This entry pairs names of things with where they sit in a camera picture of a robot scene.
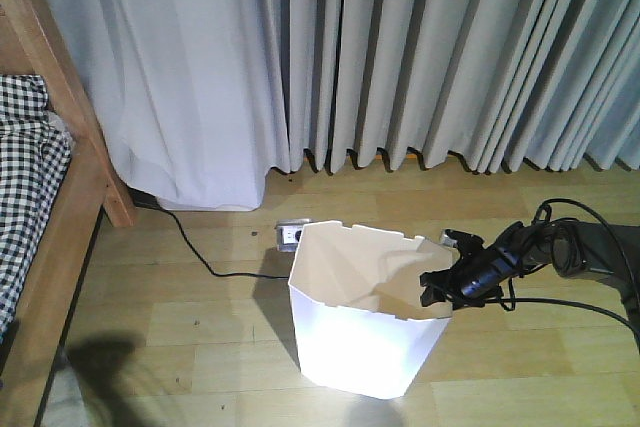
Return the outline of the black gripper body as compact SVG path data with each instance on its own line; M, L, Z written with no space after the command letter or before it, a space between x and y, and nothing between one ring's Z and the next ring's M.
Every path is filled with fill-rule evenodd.
M474 253L462 255L445 270L424 272L420 285L423 307L449 302L454 310L484 307L502 294L500 284L520 273L525 242L515 234L501 234L493 244Z

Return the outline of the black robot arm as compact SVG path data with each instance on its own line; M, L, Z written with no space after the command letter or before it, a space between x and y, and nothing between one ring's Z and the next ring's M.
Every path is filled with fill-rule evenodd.
M628 320L639 324L639 228L563 218L529 226L518 221L486 246L476 235L447 229L443 239L459 252L448 269L424 272L424 307L449 301L455 309L481 306L502 293L500 284L547 265L562 278L595 280L616 289Z

